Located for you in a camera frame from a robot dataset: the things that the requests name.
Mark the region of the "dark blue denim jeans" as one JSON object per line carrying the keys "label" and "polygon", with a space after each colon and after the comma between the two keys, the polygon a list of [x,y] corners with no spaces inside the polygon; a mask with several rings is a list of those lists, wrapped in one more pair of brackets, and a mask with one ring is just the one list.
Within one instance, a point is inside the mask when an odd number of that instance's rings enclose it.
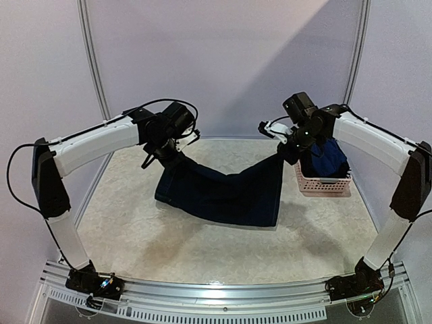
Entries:
{"label": "dark blue denim jeans", "polygon": [[180,155],[166,167],[155,199],[195,217],[229,225],[274,227],[284,160],[271,155],[240,173],[224,174]]}

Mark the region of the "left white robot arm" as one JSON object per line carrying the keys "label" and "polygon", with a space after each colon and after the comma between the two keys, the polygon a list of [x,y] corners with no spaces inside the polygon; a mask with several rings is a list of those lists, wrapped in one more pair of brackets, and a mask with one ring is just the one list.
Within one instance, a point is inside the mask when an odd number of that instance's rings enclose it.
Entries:
{"label": "left white robot arm", "polygon": [[90,259],[72,218],[70,198],[64,177],[104,155],[133,146],[147,153],[146,169],[153,161],[171,167],[182,149],[198,140],[198,109],[179,99],[167,99],[168,106],[158,113],[147,104],[128,109],[112,119],[52,141],[37,140],[33,147],[32,185],[41,214],[63,259],[75,270],[75,283],[86,293],[100,287],[100,278],[87,266]]}

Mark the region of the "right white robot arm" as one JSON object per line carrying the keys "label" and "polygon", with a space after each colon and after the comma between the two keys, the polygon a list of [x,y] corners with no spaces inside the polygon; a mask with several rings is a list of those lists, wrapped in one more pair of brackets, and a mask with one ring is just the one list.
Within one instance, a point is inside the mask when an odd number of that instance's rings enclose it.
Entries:
{"label": "right white robot arm", "polygon": [[289,128],[277,121],[265,124],[280,148],[298,154],[313,144],[333,138],[349,144],[388,166],[400,180],[389,204],[387,222],[362,261],[377,271],[402,243],[410,226],[421,216],[431,192],[431,147],[387,131],[355,114],[345,104],[318,108],[305,92],[283,102],[293,123]]}

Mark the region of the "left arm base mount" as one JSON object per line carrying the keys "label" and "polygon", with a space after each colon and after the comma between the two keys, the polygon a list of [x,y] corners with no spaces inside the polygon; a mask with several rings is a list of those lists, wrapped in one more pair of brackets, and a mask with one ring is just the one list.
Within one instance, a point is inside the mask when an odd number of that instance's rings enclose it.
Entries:
{"label": "left arm base mount", "polygon": [[96,298],[119,300],[126,282],[114,273],[99,273],[92,261],[82,269],[70,269],[65,286]]}

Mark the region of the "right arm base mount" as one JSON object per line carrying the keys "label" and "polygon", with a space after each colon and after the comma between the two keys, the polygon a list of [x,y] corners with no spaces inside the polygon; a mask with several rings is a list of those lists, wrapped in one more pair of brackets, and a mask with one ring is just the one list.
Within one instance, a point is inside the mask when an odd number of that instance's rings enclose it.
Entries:
{"label": "right arm base mount", "polygon": [[332,302],[345,300],[349,313],[355,317],[368,317],[375,305],[386,297],[391,290],[395,270],[390,263],[387,268],[390,278],[388,287],[385,287],[381,271],[358,269],[355,274],[335,276],[325,282],[325,291]]}

